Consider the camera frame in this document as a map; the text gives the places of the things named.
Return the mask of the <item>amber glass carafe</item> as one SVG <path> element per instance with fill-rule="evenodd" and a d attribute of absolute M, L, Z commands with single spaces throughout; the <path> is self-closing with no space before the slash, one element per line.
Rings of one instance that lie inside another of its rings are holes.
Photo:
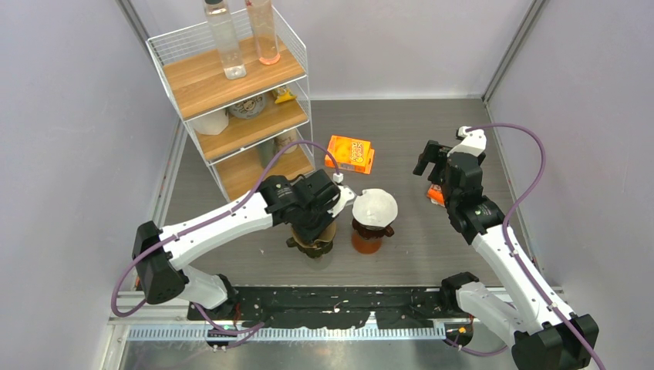
<path fill-rule="evenodd" d="M 382 238 L 365 239 L 357 232 L 352 233 L 351 243 L 353 248 L 360 254 L 374 254 L 382 246 Z"/>

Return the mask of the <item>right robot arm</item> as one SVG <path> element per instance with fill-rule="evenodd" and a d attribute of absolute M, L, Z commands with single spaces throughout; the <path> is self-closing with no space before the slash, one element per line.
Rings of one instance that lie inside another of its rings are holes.
<path fill-rule="evenodd" d="M 413 172 L 420 176 L 434 165 L 428 179 L 440 188 L 452 227 L 491 266 L 512 302 L 462 272 L 442 281 L 440 306 L 450 316 L 467 313 L 479 319 L 510 349 L 519 369 L 586 368 L 599 327 L 591 315 L 576 314 L 522 257 L 501 209 L 483 194 L 484 157 L 430 140 Z"/>

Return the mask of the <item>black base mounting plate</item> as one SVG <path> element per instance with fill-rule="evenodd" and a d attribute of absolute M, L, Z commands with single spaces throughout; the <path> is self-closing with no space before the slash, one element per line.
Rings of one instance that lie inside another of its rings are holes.
<path fill-rule="evenodd" d="M 428 328 L 443 319 L 471 333 L 470 316 L 451 309 L 438 287 L 257 287 L 236 288 L 224 310 L 208 310 L 215 322 L 240 321 L 250 328 L 361 328 L 375 318 L 381 329 Z"/>

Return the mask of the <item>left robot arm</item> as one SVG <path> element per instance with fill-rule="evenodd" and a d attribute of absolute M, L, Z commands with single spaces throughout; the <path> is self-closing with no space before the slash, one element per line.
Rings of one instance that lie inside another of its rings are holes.
<path fill-rule="evenodd" d="M 206 274 L 191 263 L 227 242 L 279 224 L 290 225 L 302 243 L 315 243 L 356 198 L 339 178 L 324 170 L 294 180 L 273 175 L 244 196 L 192 220 L 163 228 L 151 221 L 140 225 L 133 260 L 145 302 L 179 298 L 207 308 L 216 318 L 231 317 L 237 300 L 226 278 Z"/>

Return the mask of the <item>brown paper coffee filter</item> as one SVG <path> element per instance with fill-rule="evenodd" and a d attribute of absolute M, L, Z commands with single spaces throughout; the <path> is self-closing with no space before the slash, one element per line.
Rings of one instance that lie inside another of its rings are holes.
<path fill-rule="evenodd" d="M 309 231 L 297 231 L 294 227 L 292 228 L 292 237 L 296 243 L 304 248 L 316 248 L 317 245 L 323 243 L 327 244 L 332 242 L 337 230 L 337 225 L 335 221 L 332 221 L 326 228 L 322 231 L 312 230 Z"/>

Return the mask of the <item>dark green glass dripper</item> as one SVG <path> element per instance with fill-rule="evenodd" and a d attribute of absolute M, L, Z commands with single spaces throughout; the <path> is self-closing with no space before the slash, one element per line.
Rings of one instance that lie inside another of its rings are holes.
<path fill-rule="evenodd" d="M 290 237 L 287 239 L 286 244 L 290 248 L 298 249 L 300 252 L 305 254 L 311 259 L 320 258 L 325 254 L 328 254 L 333 249 L 333 241 L 323 241 L 317 240 L 314 244 L 305 246 L 300 244 L 295 238 Z"/>

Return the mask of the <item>orange sponge box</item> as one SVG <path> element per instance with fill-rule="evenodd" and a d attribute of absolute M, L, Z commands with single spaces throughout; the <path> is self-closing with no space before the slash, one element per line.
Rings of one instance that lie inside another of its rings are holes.
<path fill-rule="evenodd" d="M 369 141 L 332 135 L 328 151 L 335 161 L 329 155 L 325 155 L 324 163 L 327 167 L 338 167 L 341 170 L 366 175 L 371 174 L 375 150 Z"/>

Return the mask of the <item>white paper coffee filter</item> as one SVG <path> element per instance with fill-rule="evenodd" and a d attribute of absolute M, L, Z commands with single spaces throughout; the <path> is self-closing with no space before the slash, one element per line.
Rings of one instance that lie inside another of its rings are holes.
<path fill-rule="evenodd" d="M 387 227 L 398 215 L 395 198 L 382 189 L 365 189 L 352 205 L 352 215 L 361 225 Z"/>

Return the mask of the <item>cartoon printed round tin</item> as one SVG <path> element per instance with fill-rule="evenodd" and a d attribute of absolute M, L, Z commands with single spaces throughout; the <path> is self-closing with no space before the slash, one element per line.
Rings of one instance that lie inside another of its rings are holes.
<path fill-rule="evenodd" d="M 262 93 L 230 105 L 227 111 L 239 119 L 252 119 L 261 114 L 266 104 L 266 95 Z"/>

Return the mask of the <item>yellow snack bag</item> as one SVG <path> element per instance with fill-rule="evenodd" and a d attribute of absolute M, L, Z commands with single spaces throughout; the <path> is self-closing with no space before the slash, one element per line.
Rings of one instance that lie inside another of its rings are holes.
<path fill-rule="evenodd" d="M 278 86 L 271 91 L 274 96 L 275 104 L 282 104 L 295 100 L 297 96 L 291 91 L 287 85 Z"/>

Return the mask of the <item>orange photo printed package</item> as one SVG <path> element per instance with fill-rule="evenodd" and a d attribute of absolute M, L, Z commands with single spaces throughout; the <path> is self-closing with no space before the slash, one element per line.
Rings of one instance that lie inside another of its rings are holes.
<path fill-rule="evenodd" d="M 439 205 L 441 207 L 445 207 L 443 192 L 439 185 L 431 184 L 426 193 L 426 196 L 430 199 L 430 201 L 433 204 Z"/>

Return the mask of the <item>clear tall bottle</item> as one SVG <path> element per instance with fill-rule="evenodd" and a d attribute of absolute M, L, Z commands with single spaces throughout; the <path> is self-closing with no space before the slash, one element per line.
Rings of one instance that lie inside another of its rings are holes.
<path fill-rule="evenodd" d="M 226 78 L 245 77 L 247 70 L 227 3 L 223 0 L 204 0 L 204 14 Z"/>

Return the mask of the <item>white cup on shelf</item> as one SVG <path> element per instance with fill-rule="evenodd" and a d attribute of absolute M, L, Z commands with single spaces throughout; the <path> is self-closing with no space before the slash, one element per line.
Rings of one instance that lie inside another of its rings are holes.
<path fill-rule="evenodd" d="M 226 109 L 219 109 L 192 119 L 190 123 L 199 134 L 216 136 L 228 127 L 229 112 Z"/>

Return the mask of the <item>amber brown glass dripper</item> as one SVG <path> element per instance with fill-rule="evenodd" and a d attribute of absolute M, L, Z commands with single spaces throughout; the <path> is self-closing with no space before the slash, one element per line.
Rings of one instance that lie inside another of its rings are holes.
<path fill-rule="evenodd" d="M 370 226 L 361 224 L 355 218 L 352 219 L 352 228 L 363 240 L 392 237 L 395 234 L 395 231 L 390 224 L 385 227 Z"/>

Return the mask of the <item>pink tinted tall bottle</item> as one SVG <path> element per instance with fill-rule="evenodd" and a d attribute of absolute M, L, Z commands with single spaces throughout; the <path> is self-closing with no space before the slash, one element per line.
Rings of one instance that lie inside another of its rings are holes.
<path fill-rule="evenodd" d="M 281 56 L 278 51 L 272 1 L 245 0 L 244 3 L 255 39 L 258 60 L 261 64 L 273 65 Z"/>

